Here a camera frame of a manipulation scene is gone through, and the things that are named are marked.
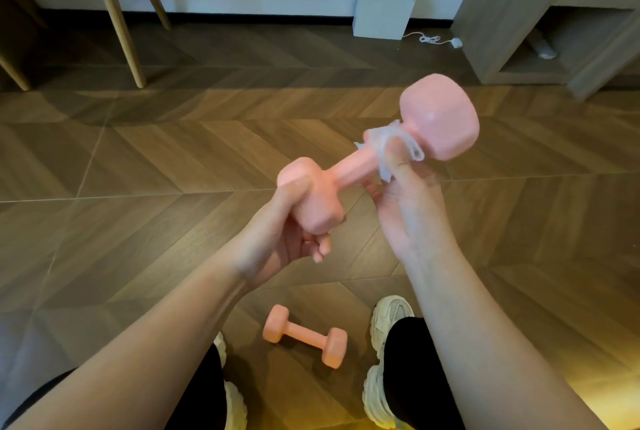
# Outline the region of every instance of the black pants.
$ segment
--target black pants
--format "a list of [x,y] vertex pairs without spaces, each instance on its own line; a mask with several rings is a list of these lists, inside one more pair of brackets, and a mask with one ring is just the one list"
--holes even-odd
[[[415,430],[433,428],[437,411],[440,426],[464,429],[456,402],[424,319],[406,317],[396,322],[385,343],[383,383],[389,408]],[[27,411],[72,371],[53,378],[25,400],[4,423],[3,429]],[[200,363],[165,429],[223,430],[227,400],[220,356],[214,345]]]

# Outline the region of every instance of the white box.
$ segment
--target white box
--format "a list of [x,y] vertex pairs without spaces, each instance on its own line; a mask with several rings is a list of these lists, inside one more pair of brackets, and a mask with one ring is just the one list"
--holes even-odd
[[354,36],[402,39],[413,5],[415,0],[357,0]]

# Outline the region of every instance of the hand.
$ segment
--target hand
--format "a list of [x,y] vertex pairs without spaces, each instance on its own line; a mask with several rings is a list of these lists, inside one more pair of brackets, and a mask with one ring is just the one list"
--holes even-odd
[[249,282],[259,287],[291,262],[312,256],[316,263],[331,251],[329,234],[306,233],[291,216],[291,209],[311,188],[311,179],[302,177],[280,186],[273,197],[218,254]]
[[456,240],[442,197],[442,189],[428,167],[411,163],[409,152],[392,138],[385,151],[385,163],[393,178],[383,189],[363,181],[373,199],[382,231],[405,267],[424,262],[429,256],[456,247]]

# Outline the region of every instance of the left hand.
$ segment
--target left hand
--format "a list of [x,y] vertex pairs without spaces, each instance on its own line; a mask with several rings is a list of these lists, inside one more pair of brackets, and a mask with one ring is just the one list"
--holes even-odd
[[273,197],[251,221],[220,248],[225,264],[231,264],[249,282],[259,287],[291,262],[312,256],[316,263],[331,251],[326,233],[310,235],[291,216],[291,209],[311,188],[311,179],[302,177],[276,189]]

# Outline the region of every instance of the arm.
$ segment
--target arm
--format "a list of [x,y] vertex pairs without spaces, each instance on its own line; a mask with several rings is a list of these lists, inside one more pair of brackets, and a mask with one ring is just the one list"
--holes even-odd
[[442,191],[391,142],[394,180],[371,183],[382,229],[420,303],[468,429],[604,430],[605,426],[492,299],[462,255]]
[[308,187],[308,179],[280,187],[242,232],[11,430],[163,428],[236,302],[293,260],[328,253],[327,236],[311,237],[289,217]]

